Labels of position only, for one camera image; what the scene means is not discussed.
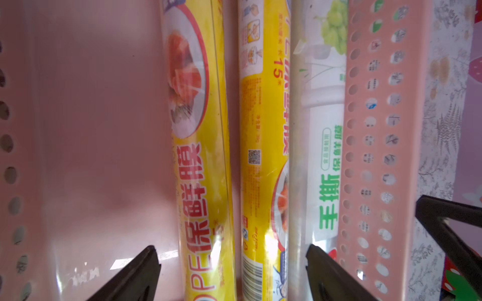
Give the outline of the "yellow wrap roll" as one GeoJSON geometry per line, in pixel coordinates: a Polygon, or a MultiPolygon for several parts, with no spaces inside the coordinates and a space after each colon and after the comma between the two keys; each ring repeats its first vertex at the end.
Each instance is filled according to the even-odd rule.
{"type": "Polygon", "coordinates": [[[242,297],[286,300],[291,2],[238,8],[242,297]]]}
{"type": "Polygon", "coordinates": [[[185,300],[236,300],[223,3],[162,1],[185,300]]]}

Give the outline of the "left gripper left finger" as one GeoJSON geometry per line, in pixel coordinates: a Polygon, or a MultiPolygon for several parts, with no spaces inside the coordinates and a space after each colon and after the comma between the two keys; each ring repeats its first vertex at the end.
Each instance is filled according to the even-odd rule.
{"type": "Polygon", "coordinates": [[[88,301],[153,301],[161,264],[153,245],[146,247],[88,301]]]}

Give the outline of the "white green wrap roll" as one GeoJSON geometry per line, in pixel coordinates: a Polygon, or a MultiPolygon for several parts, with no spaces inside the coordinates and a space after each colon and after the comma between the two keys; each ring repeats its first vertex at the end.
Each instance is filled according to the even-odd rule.
{"type": "Polygon", "coordinates": [[[337,255],[348,2],[295,1],[292,13],[288,298],[311,300],[308,248],[337,255]]]}

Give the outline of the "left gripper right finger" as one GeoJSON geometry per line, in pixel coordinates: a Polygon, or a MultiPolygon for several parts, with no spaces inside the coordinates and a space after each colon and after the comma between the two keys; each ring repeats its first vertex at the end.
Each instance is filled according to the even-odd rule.
{"type": "Polygon", "coordinates": [[[310,245],[306,258],[306,270],[314,301],[377,300],[320,247],[310,245]]]}

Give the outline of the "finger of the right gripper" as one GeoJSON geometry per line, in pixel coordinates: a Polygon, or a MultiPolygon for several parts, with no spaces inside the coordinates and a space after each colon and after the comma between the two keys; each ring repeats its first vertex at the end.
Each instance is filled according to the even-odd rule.
{"type": "Polygon", "coordinates": [[[481,257],[450,227],[445,219],[481,228],[481,208],[423,195],[415,207],[415,217],[459,269],[471,288],[481,289],[481,257]]]}

